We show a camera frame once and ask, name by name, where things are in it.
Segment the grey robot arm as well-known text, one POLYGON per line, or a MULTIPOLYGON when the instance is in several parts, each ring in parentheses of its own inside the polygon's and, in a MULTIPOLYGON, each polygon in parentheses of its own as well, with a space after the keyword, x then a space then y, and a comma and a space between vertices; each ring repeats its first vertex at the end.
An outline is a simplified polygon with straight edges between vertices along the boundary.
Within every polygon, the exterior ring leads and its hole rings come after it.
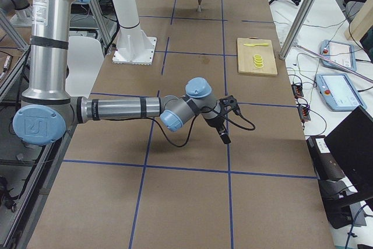
POLYGON ((76 1, 33 0, 29 86, 12 121, 21 140, 47 145, 62 138, 70 126, 89 120, 159 117, 175 132, 201 115, 224 143, 230 143, 224 126, 228 100, 217 99, 204 78, 191 79, 182 97, 90 99, 104 57, 101 51, 69 46, 87 43, 84 37, 69 36, 71 6, 76 1))

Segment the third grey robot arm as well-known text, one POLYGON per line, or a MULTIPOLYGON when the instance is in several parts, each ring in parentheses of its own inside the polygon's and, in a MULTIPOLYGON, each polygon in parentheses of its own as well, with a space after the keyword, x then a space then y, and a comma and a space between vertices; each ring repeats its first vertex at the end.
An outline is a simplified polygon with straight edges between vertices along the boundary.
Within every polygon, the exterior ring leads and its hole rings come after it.
POLYGON ((28 0, 1 0, 1 11, 16 27, 31 27, 32 10, 28 0))

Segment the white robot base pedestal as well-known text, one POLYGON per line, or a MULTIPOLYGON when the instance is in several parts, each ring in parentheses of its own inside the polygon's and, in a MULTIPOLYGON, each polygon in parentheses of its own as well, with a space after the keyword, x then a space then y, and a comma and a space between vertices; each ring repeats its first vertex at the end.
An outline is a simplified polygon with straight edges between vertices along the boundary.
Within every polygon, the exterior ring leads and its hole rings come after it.
POLYGON ((112 0, 119 32, 113 56, 115 64, 151 65, 157 39, 149 37, 140 26, 135 0, 112 0))

